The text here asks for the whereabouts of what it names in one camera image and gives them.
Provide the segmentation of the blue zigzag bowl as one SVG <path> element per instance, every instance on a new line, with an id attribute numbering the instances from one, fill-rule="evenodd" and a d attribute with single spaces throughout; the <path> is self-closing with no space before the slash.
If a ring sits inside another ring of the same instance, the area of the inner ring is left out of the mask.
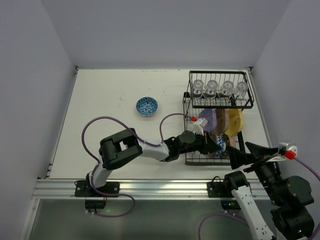
<path id="1" fill-rule="evenodd" d="M 225 149 L 226 149 L 226 144 L 225 144 L 223 138 L 222 138 L 221 136 L 219 136 L 219 135 L 216 135 L 216 136 L 215 136 L 215 140 L 216 140 L 215 143 L 220 147 L 220 150 L 218 150 L 218 151 L 216 151 L 216 152 L 214 153 L 214 156 L 218 158 L 218 157 L 220 157 L 221 154 L 225 151 Z"/>

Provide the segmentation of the green leaf bowl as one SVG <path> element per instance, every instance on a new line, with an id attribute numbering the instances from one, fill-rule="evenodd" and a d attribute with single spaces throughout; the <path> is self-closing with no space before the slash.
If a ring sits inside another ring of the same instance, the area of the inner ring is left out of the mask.
<path id="1" fill-rule="evenodd" d="M 223 134 L 223 135 L 221 136 L 221 138 L 223 139 L 226 147 L 230 145 L 230 138 L 229 138 L 228 135 Z M 221 158 L 222 158 L 222 159 L 228 159 L 228 158 L 229 158 L 229 154 L 228 154 L 228 151 L 227 151 L 226 149 L 225 149 L 224 152 L 221 154 Z"/>

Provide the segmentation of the pink bowl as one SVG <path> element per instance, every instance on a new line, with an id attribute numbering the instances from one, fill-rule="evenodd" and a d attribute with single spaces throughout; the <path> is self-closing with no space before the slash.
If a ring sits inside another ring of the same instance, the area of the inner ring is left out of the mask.
<path id="1" fill-rule="evenodd" d="M 231 146 L 231 147 L 234 147 L 234 148 L 237 147 L 237 143 L 236 143 L 236 141 L 235 141 L 232 137 L 229 139 L 229 142 L 230 142 L 230 146 Z"/>

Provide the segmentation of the purple plate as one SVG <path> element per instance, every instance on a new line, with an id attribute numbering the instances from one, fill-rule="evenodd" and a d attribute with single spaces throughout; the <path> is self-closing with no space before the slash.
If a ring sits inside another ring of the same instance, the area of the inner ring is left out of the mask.
<path id="1" fill-rule="evenodd" d="M 217 127 L 217 114 L 216 110 L 213 108 L 203 109 L 199 115 L 199 118 L 205 118 L 207 120 L 207 125 L 204 127 L 204 131 L 212 133 Z"/>

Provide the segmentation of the brown plate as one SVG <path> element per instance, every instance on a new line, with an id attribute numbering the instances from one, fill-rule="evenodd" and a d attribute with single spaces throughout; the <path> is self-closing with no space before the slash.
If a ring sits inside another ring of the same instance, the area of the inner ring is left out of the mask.
<path id="1" fill-rule="evenodd" d="M 216 113 L 216 127 L 212 132 L 214 135 L 222 135 L 224 134 L 230 126 L 230 115 L 229 109 L 218 108 L 215 110 Z"/>

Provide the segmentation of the orange patterned bowl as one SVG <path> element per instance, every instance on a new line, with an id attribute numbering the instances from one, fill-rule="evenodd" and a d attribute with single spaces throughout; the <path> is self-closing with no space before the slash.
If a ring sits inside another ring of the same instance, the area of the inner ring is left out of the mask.
<path id="1" fill-rule="evenodd" d="M 210 134 L 210 139 L 216 144 L 217 143 L 217 139 L 216 139 L 216 135 L 211 133 Z M 208 154 L 209 158 L 217 158 L 217 153 L 216 152 L 212 152 Z"/>

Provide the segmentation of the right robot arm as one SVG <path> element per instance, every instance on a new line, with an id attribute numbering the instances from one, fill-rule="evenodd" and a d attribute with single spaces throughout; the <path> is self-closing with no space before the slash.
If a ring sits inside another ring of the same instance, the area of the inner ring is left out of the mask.
<path id="1" fill-rule="evenodd" d="M 310 183 L 297 175 L 282 178 L 279 162 L 296 160 L 298 148 L 294 142 L 281 142 L 278 147 L 245 143 L 249 153 L 227 146 L 232 173 L 225 175 L 226 191 L 236 199 L 255 240 L 313 240 L 320 231 L 306 206 L 314 203 Z M 266 225 L 245 173 L 255 172 L 271 203 L 277 234 Z"/>

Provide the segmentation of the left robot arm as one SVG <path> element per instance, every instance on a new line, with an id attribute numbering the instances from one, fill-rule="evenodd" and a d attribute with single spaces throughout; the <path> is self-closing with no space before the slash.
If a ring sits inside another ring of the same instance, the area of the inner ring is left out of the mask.
<path id="1" fill-rule="evenodd" d="M 180 155 L 199 152 L 202 155 L 214 154 L 226 148 L 225 143 L 216 143 L 210 136 L 184 131 L 166 139 L 160 146 L 151 146 L 138 140 L 135 130 L 123 130 L 100 141 L 101 162 L 88 174 L 88 182 L 93 190 L 105 187 L 112 171 L 122 168 L 138 157 L 155 159 L 159 162 L 172 162 Z"/>

